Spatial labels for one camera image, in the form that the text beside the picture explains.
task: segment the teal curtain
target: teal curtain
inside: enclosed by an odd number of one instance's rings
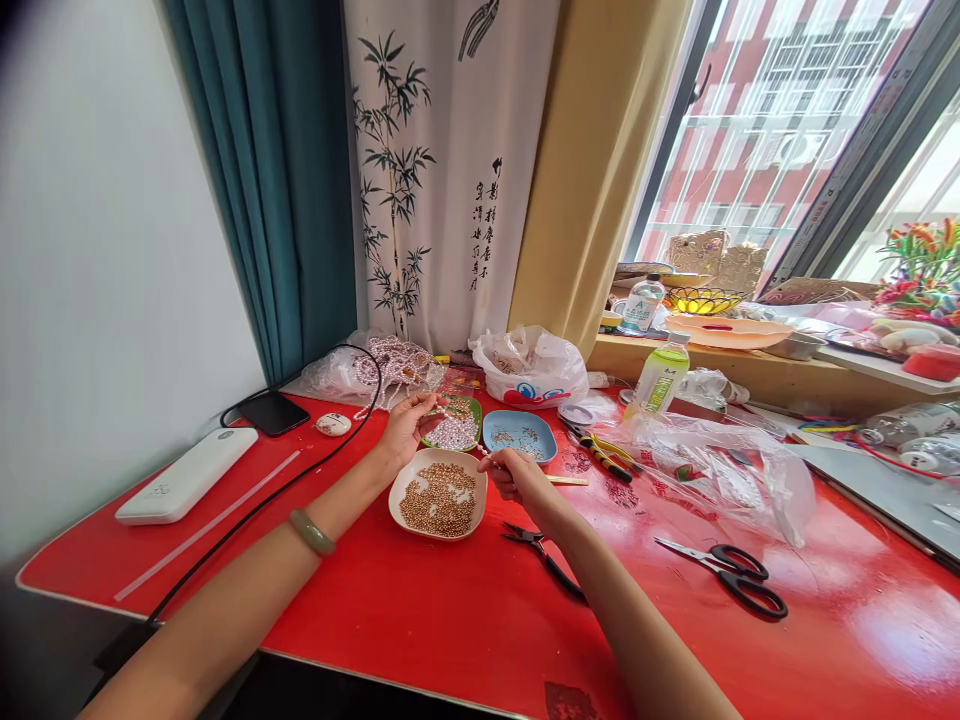
[[[356,328],[340,3],[164,5],[273,384]]]

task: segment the green bowl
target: green bowl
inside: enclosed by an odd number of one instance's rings
[[[464,400],[467,401],[467,404],[470,406],[470,413],[473,415],[473,421],[477,424],[477,434],[476,434],[476,436],[473,438],[473,445],[471,445],[470,447],[463,448],[462,450],[455,450],[455,451],[454,451],[454,452],[470,452],[471,450],[473,450],[473,449],[477,446],[477,442],[480,440],[480,427],[481,427],[481,425],[482,425],[482,423],[483,423],[483,408],[480,407],[480,403],[477,402],[476,399],[470,397],[469,395],[448,395],[448,394],[445,393],[445,394],[444,394],[444,397],[445,397],[445,398],[449,398],[451,401],[452,401],[454,398],[463,398]],[[440,412],[440,411],[439,411],[439,410],[434,410],[433,412],[430,412],[430,413],[427,413],[427,414],[428,414],[428,415],[436,415],[438,412]],[[437,447],[436,445],[434,445],[432,442],[430,442],[430,441],[427,440],[426,438],[423,438],[423,440],[421,440],[420,442],[422,442],[422,443],[423,443],[424,445],[426,445],[427,447],[432,447],[432,448],[436,448],[436,447]]]

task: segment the yellow-handled pliers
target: yellow-handled pliers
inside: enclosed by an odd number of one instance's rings
[[[625,469],[617,465],[613,460],[611,460],[610,456],[607,455],[605,451],[616,453],[618,456],[626,460],[634,470],[636,470],[640,466],[637,465],[636,461],[634,461],[632,457],[630,457],[629,453],[617,447],[613,443],[608,443],[606,440],[601,440],[592,432],[588,432],[585,428],[574,425],[571,422],[567,422],[563,418],[560,418],[560,422],[570,428],[570,431],[575,436],[575,442],[577,442],[581,447],[589,450],[590,454],[597,459],[604,470],[609,472],[621,482],[633,482],[633,476]]]

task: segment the yellow curtain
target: yellow curtain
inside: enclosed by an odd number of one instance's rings
[[[635,212],[689,0],[565,0],[509,328],[590,356]]]

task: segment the red tablecloth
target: red tablecloth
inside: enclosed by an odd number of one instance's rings
[[[485,393],[484,411],[504,409]],[[312,420],[356,408],[297,401]],[[597,528],[746,718],[955,718],[960,708],[960,579],[817,482],[807,546],[709,522],[641,480],[628,488],[572,445],[554,411],[556,475],[585,475],[561,492]],[[265,509],[189,583],[175,610],[290,509],[306,505],[367,452],[367,428],[319,473]],[[180,522],[125,527],[113,518],[134,490],[82,520],[21,571],[21,587],[146,616],[177,579],[260,498],[339,441],[304,425],[260,441]],[[121,602],[120,590],[203,527],[295,450],[266,487]],[[589,460],[589,470],[577,466]],[[502,521],[531,527],[492,485],[469,538],[435,542],[400,528],[384,493],[338,544],[267,636],[266,651],[532,717],[632,715],[623,680],[590,610],[574,602],[529,548],[503,540]],[[713,573],[653,542],[707,548],[732,541],[769,568],[790,615],[769,623],[742,609]]]

